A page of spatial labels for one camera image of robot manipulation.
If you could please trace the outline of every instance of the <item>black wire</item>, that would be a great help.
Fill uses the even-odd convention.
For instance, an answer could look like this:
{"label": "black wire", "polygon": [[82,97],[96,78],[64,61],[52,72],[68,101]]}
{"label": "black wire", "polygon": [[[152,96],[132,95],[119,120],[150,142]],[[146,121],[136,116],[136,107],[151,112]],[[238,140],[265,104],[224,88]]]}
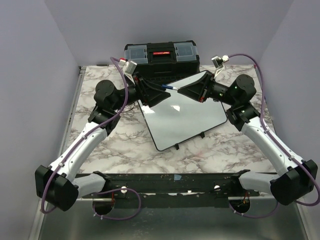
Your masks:
{"label": "black wire", "polygon": [[136,102],[133,103],[133,106],[129,110],[123,111],[122,114],[132,111],[135,108],[135,106],[136,106]]}

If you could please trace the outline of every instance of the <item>gray floor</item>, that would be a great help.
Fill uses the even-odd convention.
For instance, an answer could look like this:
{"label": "gray floor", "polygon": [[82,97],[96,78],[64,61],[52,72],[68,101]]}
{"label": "gray floor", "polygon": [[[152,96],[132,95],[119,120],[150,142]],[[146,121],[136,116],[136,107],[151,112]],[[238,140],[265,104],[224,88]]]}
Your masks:
{"label": "gray floor", "polygon": [[[128,221],[93,217],[91,201],[78,201],[69,211],[45,216],[41,240],[306,240],[297,206],[281,206],[268,218],[248,219],[224,208],[148,209]],[[252,215],[265,214],[274,199],[252,199]],[[134,209],[117,209],[123,217]]]}

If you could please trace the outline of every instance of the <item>marble surface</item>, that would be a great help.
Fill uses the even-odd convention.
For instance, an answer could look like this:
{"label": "marble surface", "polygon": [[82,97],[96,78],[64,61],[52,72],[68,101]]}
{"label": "marble surface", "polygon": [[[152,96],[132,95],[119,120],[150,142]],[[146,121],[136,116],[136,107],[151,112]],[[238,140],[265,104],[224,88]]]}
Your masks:
{"label": "marble surface", "polygon": [[[212,66],[201,66],[200,70],[214,71]],[[217,82],[230,85],[238,75],[253,77],[257,94],[251,100],[258,110],[261,107],[261,88],[252,65],[228,65],[217,77]],[[85,126],[95,106],[95,86],[109,79],[115,86],[123,83],[114,66],[89,66],[86,69],[80,97],[76,106],[68,144],[70,145]],[[272,127],[268,110],[266,122]],[[224,123],[205,133],[205,138],[192,138],[171,147],[156,150],[143,115],[136,104],[132,111],[122,113],[121,119],[106,140],[98,145],[82,165],[81,173],[100,171],[103,173],[234,173],[243,169],[256,172],[274,172],[271,163],[260,149],[245,135]]]}

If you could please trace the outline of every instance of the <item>marble table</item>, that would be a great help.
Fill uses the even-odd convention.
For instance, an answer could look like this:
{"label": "marble table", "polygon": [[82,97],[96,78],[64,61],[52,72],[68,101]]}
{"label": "marble table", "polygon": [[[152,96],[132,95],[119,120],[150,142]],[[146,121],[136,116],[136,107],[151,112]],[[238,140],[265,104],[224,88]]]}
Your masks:
{"label": "marble table", "polygon": [[[200,70],[213,72],[214,67],[201,66]],[[257,94],[251,102],[260,110],[262,93],[253,65],[228,65],[217,77],[217,82],[230,85],[240,74],[253,77]],[[86,68],[69,145],[85,126],[95,106],[95,86],[104,79],[111,80],[118,89],[123,88],[120,74],[114,66]],[[266,122],[272,126],[268,110]],[[91,153],[80,173],[234,173],[243,169],[275,171],[260,149],[229,122],[205,132],[205,138],[194,137],[180,143],[179,147],[179,150],[171,147],[165,151],[157,151],[136,104],[133,110],[121,114],[116,128]]]}

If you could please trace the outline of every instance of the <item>red label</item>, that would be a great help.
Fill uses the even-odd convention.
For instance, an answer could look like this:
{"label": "red label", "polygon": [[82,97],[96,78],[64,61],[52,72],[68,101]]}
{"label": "red label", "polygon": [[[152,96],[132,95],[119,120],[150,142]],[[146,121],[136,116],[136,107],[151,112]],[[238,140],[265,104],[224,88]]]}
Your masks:
{"label": "red label", "polygon": [[164,55],[164,54],[170,54],[169,51],[155,51],[153,55]]}

